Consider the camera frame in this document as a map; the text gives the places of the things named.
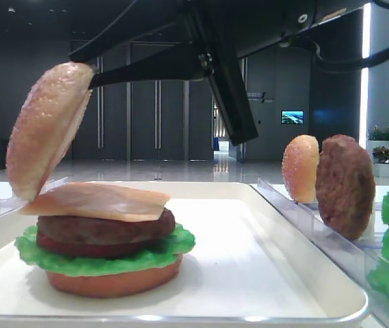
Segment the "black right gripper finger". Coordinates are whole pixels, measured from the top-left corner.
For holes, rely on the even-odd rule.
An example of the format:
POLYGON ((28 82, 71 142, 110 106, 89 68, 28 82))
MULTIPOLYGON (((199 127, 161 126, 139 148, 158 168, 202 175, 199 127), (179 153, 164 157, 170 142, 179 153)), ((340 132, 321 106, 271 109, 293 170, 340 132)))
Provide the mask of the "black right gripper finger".
POLYGON ((190 54, 157 54, 128 66, 96 74, 89 89, 135 81, 203 79, 213 72, 212 65, 190 54))
MULTIPOLYGON (((114 46, 175 25, 179 15, 164 13, 162 15, 138 16, 122 15, 109 24, 102 32, 88 43, 69 54, 72 62, 84 63, 94 59, 114 46)), ((166 51, 146 59, 156 64, 193 64, 194 50, 190 43, 181 43, 166 51)))

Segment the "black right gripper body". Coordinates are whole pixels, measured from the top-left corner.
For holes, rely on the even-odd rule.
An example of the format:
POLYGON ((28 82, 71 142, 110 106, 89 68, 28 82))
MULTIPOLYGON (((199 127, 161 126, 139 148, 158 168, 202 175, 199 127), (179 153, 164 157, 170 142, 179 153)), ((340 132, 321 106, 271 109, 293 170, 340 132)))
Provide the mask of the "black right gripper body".
POLYGON ((258 137, 234 45, 212 1, 177 1, 202 74, 208 78, 234 146, 258 137))

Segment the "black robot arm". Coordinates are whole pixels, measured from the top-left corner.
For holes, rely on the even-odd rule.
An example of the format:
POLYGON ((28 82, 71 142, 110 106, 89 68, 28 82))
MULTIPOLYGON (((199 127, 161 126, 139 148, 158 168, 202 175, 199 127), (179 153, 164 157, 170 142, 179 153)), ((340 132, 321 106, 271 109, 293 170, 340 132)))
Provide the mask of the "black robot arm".
POLYGON ((362 6, 362 1, 133 1, 69 58, 87 62, 123 42, 176 28, 183 34, 180 42, 127 66, 99 73, 90 87, 208 79, 230 141, 239 145, 258 135, 239 60, 362 6))

